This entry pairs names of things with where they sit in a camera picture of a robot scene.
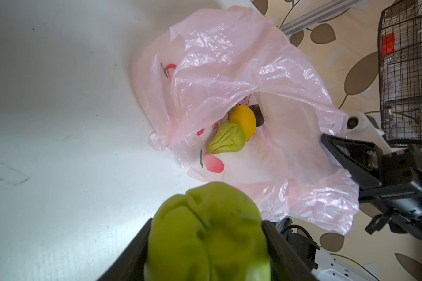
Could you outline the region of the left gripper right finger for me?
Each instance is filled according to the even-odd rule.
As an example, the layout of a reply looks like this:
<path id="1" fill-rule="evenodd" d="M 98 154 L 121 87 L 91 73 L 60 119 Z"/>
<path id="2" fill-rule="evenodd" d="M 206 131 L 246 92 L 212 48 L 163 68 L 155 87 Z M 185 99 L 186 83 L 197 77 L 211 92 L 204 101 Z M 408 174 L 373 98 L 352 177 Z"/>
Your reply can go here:
<path id="1" fill-rule="evenodd" d="M 271 260 L 272 281 L 318 280 L 272 222 L 264 220 L 262 228 Z"/>

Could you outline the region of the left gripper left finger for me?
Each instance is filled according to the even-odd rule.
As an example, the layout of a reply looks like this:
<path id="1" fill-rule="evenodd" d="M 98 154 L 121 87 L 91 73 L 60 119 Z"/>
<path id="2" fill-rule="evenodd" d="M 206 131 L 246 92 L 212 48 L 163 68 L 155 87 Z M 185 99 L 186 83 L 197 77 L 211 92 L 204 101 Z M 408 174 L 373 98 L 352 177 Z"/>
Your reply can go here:
<path id="1" fill-rule="evenodd" d="M 150 218 L 98 281 L 143 281 L 151 230 Z"/>

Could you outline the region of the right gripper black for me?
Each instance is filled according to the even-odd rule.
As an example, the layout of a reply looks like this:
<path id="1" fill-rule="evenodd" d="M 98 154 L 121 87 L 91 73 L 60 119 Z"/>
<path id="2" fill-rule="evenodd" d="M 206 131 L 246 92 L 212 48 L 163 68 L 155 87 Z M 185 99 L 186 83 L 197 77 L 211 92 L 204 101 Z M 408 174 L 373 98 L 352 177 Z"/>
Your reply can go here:
<path id="1" fill-rule="evenodd" d="M 373 234 L 390 225 L 394 233 L 422 240 L 422 153 L 417 146 L 383 155 L 373 142 L 322 134 L 321 143 L 360 185 L 360 203 L 381 211 L 366 226 Z"/>

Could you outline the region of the green wrinkled fruit back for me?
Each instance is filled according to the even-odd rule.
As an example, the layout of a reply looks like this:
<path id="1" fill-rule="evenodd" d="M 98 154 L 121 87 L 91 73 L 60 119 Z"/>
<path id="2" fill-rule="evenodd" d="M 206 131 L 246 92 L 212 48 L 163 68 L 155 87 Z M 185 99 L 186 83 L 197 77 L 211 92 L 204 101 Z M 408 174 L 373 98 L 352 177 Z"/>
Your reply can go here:
<path id="1" fill-rule="evenodd" d="M 211 182 L 176 194 L 155 213 L 146 281 L 269 281 L 261 213 L 245 193 Z"/>

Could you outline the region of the dark purple fruit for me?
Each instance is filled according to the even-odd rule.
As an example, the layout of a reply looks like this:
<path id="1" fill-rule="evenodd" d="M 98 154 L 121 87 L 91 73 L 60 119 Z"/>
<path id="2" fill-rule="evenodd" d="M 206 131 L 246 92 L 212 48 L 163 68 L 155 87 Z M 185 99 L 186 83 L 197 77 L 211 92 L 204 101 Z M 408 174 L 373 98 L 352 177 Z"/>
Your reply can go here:
<path id="1" fill-rule="evenodd" d="M 265 120 L 263 114 L 261 112 L 261 108 L 259 104 L 254 104 L 249 106 L 249 108 L 253 111 L 255 119 L 256 119 L 256 127 L 260 127 L 264 124 Z"/>

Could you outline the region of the yellow lemon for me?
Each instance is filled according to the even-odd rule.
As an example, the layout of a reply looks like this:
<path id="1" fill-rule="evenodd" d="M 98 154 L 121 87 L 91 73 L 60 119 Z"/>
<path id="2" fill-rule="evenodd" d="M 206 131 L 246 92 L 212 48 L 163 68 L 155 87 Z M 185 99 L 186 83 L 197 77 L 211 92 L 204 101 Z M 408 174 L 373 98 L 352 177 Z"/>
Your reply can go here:
<path id="1" fill-rule="evenodd" d="M 251 140 L 256 132 L 256 117 L 254 112 L 245 105 L 240 105 L 234 109 L 229 118 L 230 122 L 240 125 L 246 138 L 246 142 Z"/>

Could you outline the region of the pink plastic bag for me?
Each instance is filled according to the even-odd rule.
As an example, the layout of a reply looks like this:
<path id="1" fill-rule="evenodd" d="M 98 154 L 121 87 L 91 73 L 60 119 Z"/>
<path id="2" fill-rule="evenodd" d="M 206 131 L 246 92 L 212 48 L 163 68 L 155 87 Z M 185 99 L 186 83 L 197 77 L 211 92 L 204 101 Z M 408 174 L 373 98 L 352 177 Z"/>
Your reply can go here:
<path id="1" fill-rule="evenodd" d="M 169 27 L 132 70 L 135 93 L 154 132 L 187 174 L 245 192 L 265 220 L 300 218 L 346 234 L 359 187 L 321 143 L 345 137 L 348 116 L 282 31 L 252 8 L 200 9 Z M 240 105 L 259 104 L 264 124 L 244 148 L 207 153 Z"/>

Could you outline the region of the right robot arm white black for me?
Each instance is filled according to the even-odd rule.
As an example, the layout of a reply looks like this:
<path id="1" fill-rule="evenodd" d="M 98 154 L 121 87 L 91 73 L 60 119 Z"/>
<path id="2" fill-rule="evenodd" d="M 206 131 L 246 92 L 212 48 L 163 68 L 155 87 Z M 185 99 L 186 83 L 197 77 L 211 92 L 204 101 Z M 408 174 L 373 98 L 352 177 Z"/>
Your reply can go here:
<path id="1" fill-rule="evenodd" d="M 323 137 L 326 148 L 361 185 L 361 206 L 375 215 L 366 226 L 368 234 L 389 228 L 395 234 L 409 234 L 422 243 L 422 152 L 414 146 L 394 151 L 384 140 L 375 119 L 364 113 L 349 118 L 348 137 Z M 278 225 L 282 235 L 322 281 L 375 281 L 374 265 L 359 265 L 325 249 L 309 232 L 290 219 Z"/>

